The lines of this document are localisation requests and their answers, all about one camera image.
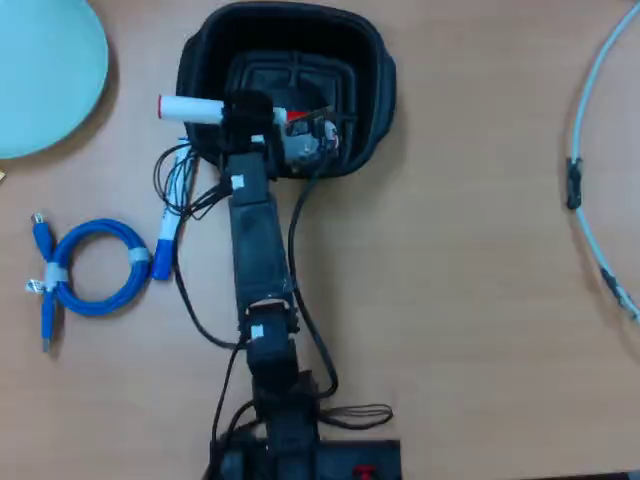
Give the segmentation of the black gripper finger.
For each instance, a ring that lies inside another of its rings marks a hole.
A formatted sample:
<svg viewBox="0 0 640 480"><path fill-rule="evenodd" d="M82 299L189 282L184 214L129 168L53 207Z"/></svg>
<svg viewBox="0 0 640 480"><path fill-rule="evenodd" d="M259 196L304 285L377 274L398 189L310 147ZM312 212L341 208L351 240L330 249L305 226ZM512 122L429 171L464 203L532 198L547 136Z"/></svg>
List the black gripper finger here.
<svg viewBox="0 0 640 480"><path fill-rule="evenodd" d="M260 91L234 91L229 102L235 107L272 107L271 97Z"/></svg>

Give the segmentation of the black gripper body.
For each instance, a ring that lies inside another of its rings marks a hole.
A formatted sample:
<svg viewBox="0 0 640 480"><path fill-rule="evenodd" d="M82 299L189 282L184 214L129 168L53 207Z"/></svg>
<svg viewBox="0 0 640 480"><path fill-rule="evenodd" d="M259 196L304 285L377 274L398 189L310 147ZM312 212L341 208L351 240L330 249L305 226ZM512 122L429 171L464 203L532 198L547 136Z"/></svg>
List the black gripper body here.
<svg viewBox="0 0 640 480"><path fill-rule="evenodd" d="M252 137L269 137L274 130L271 102L231 102L223 109L221 150L225 154L246 153L251 150Z"/></svg>

